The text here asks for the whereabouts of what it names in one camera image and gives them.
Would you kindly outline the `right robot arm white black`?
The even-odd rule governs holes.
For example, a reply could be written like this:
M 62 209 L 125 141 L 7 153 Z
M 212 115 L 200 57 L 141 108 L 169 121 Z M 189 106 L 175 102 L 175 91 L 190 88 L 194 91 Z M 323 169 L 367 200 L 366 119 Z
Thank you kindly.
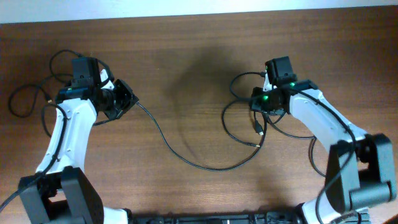
M 325 185 L 297 206 L 291 223 L 364 223 L 364 211 L 397 198 L 393 144 L 346 119 L 310 80 L 298 80 L 289 57 L 265 63 L 264 85 L 255 87 L 252 111 L 265 118 L 289 114 L 303 123 L 328 153 Z

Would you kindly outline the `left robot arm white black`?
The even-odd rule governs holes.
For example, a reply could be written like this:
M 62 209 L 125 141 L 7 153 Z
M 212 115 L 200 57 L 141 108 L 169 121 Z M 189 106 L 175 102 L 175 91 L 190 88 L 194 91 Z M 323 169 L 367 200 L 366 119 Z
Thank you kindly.
M 93 57 L 72 61 L 73 78 L 53 107 L 57 118 L 50 143 L 34 175 L 23 177 L 18 194 L 31 223 L 132 223 L 126 208 L 108 208 L 84 173 L 91 129 L 98 113 L 121 118 L 138 102 L 108 66 Z

